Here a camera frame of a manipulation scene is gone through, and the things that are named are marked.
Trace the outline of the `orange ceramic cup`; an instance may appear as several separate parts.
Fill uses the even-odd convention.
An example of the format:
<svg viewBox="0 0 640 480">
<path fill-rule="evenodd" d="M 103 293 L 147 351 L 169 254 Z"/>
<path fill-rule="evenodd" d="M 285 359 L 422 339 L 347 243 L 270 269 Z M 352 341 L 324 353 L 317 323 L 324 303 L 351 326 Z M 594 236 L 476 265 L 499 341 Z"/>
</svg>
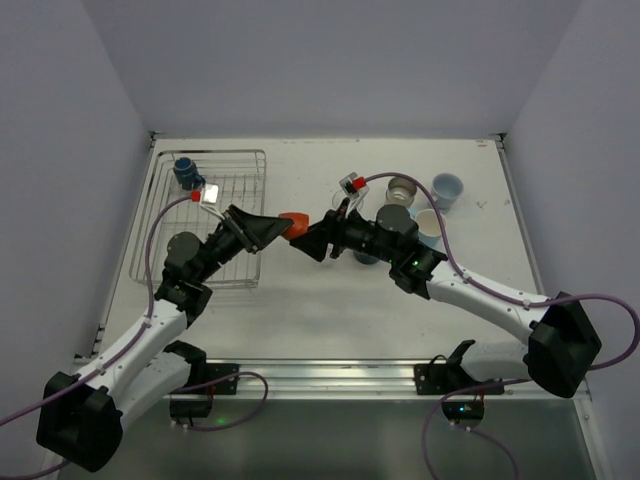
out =
<svg viewBox="0 0 640 480">
<path fill-rule="evenodd" d="M 310 217 L 306 213 L 283 212 L 279 214 L 279 217 L 291 221 L 291 225 L 281 234 L 287 241 L 294 240 L 308 231 Z"/>
</svg>

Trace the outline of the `clear plastic cup front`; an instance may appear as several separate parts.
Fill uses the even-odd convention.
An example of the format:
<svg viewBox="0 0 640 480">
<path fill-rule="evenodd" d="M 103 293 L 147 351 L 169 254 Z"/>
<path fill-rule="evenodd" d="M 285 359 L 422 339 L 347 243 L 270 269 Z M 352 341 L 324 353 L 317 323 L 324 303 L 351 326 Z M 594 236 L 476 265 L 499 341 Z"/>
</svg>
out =
<svg viewBox="0 0 640 480">
<path fill-rule="evenodd" d="M 344 195 L 341 192 L 335 192 L 332 197 L 332 208 L 334 210 L 337 210 L 340 207 L 343 199 Z"/>
</svg>

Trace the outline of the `dark blue mug front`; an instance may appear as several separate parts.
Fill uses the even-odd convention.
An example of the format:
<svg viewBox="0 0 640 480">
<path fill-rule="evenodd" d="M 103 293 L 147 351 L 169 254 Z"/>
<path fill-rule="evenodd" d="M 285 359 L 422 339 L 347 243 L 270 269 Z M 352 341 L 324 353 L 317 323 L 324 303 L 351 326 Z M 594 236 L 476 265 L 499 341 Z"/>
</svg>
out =
<svg viewBox="0 0 640 480">
<path fill-rule="evenodd" d="M 358 251 L 354 251 L 353 256 L 359 263 L 363 265 L 374 265 L 379 262 L 377 258 Z"/>
</svg>

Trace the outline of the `grey ceramic mug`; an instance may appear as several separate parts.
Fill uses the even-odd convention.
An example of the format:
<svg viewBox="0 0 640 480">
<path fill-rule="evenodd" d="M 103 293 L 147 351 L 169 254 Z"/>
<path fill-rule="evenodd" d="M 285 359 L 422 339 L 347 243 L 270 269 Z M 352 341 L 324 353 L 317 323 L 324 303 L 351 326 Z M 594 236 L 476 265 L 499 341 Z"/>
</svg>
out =
<svg viewBox="0 0 640 480">
<path fill-rule="evenodd" d="M 436 207 L 448 211 L 464 192 L 464 183 L 452 173 L 440 173 L 432 179 L 431 194 Z"/>
</svg>

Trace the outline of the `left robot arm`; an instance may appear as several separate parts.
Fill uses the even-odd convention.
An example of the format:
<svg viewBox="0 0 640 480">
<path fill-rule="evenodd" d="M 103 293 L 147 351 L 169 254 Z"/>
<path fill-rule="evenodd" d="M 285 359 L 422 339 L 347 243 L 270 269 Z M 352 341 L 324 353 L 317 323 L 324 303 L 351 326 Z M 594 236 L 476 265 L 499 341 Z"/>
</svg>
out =
<svg viewBox="0 0 640 480">
<path fill-rule="evenodd" d="M 146 312 L 92 362 L 73 375 L 58 372 L 45 385 L 37 443 L 89 472 L 103 468 L 127 424 L 186 385 L 191 364 L 166 347 L 207 306 L 212 292 L 206 280 L 240 252 L 263 250 L 293 223 L 231 205 L 206 240 L 191 232 L 174 235 Z"/>
</svg>

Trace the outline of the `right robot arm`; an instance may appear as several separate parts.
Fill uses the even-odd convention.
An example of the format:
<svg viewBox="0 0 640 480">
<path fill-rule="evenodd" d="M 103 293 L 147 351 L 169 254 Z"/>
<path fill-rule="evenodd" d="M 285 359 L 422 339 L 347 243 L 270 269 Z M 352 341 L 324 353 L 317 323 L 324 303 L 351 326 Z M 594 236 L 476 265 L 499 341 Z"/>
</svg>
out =
<svg viewBox="0 0 640 480">
<path fill-rule="evenodd" d="M 417 224 L 401 206 L 381 207 L 375 220 L 345 205 L 327 211 L 315 224 L 296 214 L 283 236 L 318 262 L 344 250 L 386 262 L 390 278 L 404 292 L 458 307 L 509 333 L 511 340 L 493 345 L 464 341 L 448 358 L 448 366 L 473 385 L 531 380 L 555 396 L 570 398 L 602 348 L 578 301 L 560 294 L 547 303 L 496 282 L 481 291 L 472 285 L 470 272 L 456 271 L 445 254 L 419 240 Z"/>
</svg>

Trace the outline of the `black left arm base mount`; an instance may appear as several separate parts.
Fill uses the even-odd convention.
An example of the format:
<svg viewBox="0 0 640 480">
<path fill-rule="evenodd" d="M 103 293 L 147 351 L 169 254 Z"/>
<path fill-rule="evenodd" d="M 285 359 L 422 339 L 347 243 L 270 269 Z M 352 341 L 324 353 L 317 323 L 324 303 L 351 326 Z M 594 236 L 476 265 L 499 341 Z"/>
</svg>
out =
<svg viewBox="0 0 640 480">
<path fill-rule="evenodd" d="M 223 377 L 238 373 L 237 363 L 209 363 L 207 353 L 189 343 L 173 341 L 164 348 L 164 352 L 176 354 L 189 365 L 187 382 L 175 390 L 182 394 L 235 395 L 237 393 L 237 377 L 222 380 Z"/>
</svg>

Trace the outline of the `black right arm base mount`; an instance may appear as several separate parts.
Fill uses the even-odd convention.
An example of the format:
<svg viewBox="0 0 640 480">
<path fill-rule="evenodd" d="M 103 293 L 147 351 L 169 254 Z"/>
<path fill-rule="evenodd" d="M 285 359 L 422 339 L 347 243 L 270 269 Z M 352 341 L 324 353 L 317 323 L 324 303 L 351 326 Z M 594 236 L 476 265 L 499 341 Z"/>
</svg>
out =
<svg viewBox="0 0 640 480">
<path fill-rule="evenodd" d="M 461 342 L 451 355 L 436 355 L 427 363 L 418 363 L 413 366 L 413 380 L 416 394 L 446 395 L 456 390 L 477 387 L 482 385 L 480 393 L 487 395 L 502 395 L 505 392 L 503 386 L 488 387 L 491 380 L 480 382 L 466 373 L 461 362 L 464 354 L 474 346 L 474 340 Z"/>
</svg>

